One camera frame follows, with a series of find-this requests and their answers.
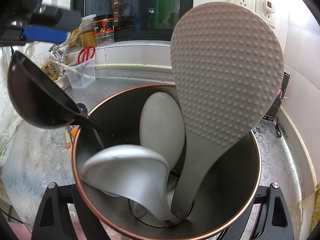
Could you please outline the wooden chopsticks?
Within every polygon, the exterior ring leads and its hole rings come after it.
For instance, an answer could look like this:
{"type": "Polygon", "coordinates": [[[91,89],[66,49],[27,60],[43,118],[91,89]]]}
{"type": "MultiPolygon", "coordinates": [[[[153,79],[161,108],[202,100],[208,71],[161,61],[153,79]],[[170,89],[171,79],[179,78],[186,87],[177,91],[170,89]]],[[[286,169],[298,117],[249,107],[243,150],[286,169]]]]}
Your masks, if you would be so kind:
{"type": "Polygon", "coordinates": [[[68,155],[70,160],[72,160],[72,151],[73,151],[72,135],[67,127],[65,127],[65,135],[66,135],[66,141],[67,141],[68,155]]]}

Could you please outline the red handled scissors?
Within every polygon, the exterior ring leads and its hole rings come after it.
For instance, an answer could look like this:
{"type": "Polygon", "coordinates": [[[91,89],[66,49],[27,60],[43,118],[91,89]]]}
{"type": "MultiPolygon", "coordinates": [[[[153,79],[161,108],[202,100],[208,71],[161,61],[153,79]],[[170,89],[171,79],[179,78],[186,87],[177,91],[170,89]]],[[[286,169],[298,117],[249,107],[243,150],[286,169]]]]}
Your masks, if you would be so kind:
{"type": "Polygon", "coordinates": [[[88,46],[86,48],[83,48],[79,53],[77,57],[77,63],[81,64],[85,61],[92,59],[95,56],[95,47],[94,46],[88,46]]]}

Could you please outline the jar with black label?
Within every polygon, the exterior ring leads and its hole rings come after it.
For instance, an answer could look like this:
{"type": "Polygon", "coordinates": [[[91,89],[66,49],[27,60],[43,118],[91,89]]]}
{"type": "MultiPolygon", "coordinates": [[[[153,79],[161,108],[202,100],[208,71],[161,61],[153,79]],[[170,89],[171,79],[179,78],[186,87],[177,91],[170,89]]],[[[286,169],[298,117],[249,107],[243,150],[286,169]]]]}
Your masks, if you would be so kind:
{"type": "Polygon", "coordinates": [[[95,39],[98,47],[114,43],[114,16],[113,14],[99,15],[94,18],[95,39]]]}

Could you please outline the white tray with packets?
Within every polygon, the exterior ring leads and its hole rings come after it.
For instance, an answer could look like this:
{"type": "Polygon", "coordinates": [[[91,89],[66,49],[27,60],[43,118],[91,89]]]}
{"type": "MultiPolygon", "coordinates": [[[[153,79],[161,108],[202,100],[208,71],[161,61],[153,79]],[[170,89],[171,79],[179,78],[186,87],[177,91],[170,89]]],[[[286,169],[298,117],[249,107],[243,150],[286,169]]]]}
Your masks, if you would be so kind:
{"type": "Polygon", "coordinates": [[[62,90],[70,86],[64,64],[56,60],[48,60],[41,70],[62,90]]]}

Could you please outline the white ceramic soup spoon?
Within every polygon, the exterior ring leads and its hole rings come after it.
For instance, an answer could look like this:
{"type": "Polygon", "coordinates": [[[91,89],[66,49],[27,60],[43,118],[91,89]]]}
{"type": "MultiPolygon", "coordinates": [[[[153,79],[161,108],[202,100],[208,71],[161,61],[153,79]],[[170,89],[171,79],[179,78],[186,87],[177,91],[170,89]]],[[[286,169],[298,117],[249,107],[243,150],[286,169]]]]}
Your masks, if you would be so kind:
{"type": "Polygon", "coordinates": [[[162,155],[171,171],[178,162],[185,127],[176,101],[165,92],[153,93],[145,102],[139,127],[140,144],[162,155]]]}

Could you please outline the small black measuring spoon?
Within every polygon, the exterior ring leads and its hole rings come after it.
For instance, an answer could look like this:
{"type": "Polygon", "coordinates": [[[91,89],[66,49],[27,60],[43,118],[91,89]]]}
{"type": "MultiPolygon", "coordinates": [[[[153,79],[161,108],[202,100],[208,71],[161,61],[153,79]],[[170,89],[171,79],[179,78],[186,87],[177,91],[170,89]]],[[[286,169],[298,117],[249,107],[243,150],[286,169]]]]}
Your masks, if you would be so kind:
{"type": "Polygon", "coordinates": [[[77,103],[77,107],[82,111],[82,113],[87,114],[88,109],[84,103],[77,103]]]}

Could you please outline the red metal utensil canister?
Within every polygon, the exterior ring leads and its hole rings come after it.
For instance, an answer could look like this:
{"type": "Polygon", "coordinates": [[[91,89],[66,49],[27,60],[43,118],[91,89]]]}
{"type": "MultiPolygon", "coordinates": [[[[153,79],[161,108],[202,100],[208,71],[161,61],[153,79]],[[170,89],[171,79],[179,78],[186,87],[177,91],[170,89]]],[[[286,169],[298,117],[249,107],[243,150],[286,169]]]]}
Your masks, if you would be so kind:
{"type": "MultiPolygon", "coordinates": [[[[105,99],[90,111],[89,116],[112,129],[126,142],[139,144],[141,111],[147,98],[155,92],[166,92],[177,98],[174,85],[133,87],[105,99]]],[[[88,126],[80,127],[72,159],[76,187],[88,208],[100,220],[131,239],[213,237],[247,211],[259,186],[261,156],[254,135],[248,133],[212,166],[185,221],[170,228],[151,227],[133,217],[127,199],[108,196],[80,179],[83,164],[99,149],[93,130],[88,126]]]]}

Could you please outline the white dimpled rice paddle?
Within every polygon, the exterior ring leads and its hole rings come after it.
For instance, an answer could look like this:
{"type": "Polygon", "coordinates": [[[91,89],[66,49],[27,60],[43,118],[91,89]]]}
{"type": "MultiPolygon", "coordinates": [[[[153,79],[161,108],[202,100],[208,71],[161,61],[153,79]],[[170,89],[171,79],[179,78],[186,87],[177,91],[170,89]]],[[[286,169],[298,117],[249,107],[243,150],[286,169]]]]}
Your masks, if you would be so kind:
{"type": "Polygon", "coordinates": [[[184,220],[210,168],[272,106],[284,57],[272,28],[229,2],[186,12],[172,33],[170,56],[187,143],[171,211],[184,220]]]}

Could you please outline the jar with yellow contents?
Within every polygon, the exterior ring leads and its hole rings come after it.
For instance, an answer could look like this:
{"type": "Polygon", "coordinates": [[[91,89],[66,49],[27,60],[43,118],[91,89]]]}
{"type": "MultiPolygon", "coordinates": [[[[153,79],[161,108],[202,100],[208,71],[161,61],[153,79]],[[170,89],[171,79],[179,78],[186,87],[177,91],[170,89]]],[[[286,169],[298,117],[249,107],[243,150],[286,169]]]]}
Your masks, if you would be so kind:
{"type": "Polygon", "coordinates": [[[94,29],[94,18],[96,14],[85,16],[81,19],[81,24],[79,26],[80,29],[80,39],[81,45],[83,48],[87,48],[89,46],[96,47],[96,39],[95,39],[95,29],[94,29]]]}

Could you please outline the white MAX plastic spoon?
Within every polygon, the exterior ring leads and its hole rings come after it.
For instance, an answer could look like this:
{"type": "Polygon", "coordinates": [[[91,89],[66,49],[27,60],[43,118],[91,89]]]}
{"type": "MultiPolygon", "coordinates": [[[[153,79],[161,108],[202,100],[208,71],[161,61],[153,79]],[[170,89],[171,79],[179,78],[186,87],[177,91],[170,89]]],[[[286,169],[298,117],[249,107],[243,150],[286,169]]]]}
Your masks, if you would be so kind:
{"type": "Polygon", "coordinates": [[[117,145],[103,149],[84,163],[80,177],[104,193],[135,202],[133,213],[138,218],[149,212],[164,227],[181,223],[167,201],[169,164],[149,148],[117,145]]]}

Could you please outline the smartphone leaning on wall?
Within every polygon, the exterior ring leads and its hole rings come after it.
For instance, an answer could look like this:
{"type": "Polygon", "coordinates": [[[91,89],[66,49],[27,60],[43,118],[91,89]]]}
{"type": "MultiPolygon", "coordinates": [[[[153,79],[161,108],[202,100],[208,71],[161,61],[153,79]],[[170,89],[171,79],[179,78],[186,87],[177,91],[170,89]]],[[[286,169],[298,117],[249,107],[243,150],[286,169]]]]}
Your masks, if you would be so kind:
{"type": "Polygon", "coordinates": [[[277,113],[280,109],[281,103],[285,97],[285,92],[287,89],[287,86],[289,84],[290,75],[287,72],[284,72],[283,81],[281,83],[281,87],[278,90],[278,94],[272,104],[272,106],[269,108],[269,110],[266,112],[266,114],[263,116],[262,120],[274,122],[277,113]]]}

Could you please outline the clear plastic bag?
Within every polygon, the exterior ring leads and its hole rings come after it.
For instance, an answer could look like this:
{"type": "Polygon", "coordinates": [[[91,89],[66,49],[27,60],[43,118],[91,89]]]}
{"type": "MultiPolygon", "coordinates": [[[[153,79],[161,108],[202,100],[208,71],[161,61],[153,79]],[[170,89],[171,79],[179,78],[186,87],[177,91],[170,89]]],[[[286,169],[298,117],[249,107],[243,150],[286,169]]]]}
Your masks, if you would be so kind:
{"type": "Polygon", "coordinates": [[[0,166],[2,167],[7,161],[12,143],[14,140],[16,128],[21,123],[22,118],[14,109],[9,95],[4,93],[4,108],[1,113],[1,158],[0,166]]]}

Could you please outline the clear plastic container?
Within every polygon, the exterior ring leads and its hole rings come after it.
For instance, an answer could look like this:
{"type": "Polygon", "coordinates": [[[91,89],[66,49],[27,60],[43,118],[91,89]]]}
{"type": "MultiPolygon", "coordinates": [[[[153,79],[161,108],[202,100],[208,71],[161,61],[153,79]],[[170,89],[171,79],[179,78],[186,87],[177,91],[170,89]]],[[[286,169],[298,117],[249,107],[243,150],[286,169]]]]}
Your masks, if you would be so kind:
{"type": "Polygon", "coordinates": [[[65,71],[72,88],[84,88],[95,81],[95,59],[76,66],[67,66],[65,71]]]}

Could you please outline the orange handled peeler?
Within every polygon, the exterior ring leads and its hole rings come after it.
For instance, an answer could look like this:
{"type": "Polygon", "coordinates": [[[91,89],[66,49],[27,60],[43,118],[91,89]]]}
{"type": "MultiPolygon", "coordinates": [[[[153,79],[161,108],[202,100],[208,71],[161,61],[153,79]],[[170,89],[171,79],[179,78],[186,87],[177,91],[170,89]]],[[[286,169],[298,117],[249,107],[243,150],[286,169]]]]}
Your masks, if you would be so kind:
{"type": "Polygon", "coordinates": [[[77,134],[77,132],[78,132],[78,129],[79,129],[78,126],[72,128],[72,130],[71,130],[71,135],[72,135],[72,137],[75,137],[75,136],[76,136],[76,134],[77,134]]]}

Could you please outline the yellow snack packet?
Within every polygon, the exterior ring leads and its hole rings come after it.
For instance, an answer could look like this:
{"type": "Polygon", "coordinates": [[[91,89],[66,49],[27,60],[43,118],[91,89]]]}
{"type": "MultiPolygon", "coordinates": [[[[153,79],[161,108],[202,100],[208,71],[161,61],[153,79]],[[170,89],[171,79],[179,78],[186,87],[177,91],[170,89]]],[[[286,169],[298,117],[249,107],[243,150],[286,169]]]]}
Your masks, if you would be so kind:
{"type": "Polygon", "coordinates": [[[81,38],[80,38],[80,29],[76,28],[72,31],[69,39],[69,48],[80,48],[81,47],[81,38]]]}

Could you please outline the black plastic ladle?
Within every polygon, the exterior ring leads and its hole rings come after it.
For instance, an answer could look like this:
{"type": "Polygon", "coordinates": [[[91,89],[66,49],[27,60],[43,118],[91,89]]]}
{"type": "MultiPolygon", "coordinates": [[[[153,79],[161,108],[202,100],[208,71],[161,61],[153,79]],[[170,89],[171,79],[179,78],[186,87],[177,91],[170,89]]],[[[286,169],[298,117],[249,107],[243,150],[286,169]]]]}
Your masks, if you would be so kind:
{"type": "Polygon", "coordinates": [[[126,141],[86,115],[44,72],[20,51],[8,70],[8,94],[16,112],[29,124],[46,129],[88,125],[116,144],[126,141]]]}

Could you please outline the white switch plug adapter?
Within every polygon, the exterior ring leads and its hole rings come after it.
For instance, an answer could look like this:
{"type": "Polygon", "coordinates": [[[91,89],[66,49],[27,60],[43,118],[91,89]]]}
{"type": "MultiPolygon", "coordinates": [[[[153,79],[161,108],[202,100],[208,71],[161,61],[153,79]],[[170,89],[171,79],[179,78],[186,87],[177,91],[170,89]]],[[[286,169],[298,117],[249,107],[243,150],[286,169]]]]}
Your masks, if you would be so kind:
{"type": "Polygon", "coordinates": [[[255,0],[255,13],[258,14],[271,28],[276,27],[273,0],[255,0]]]}

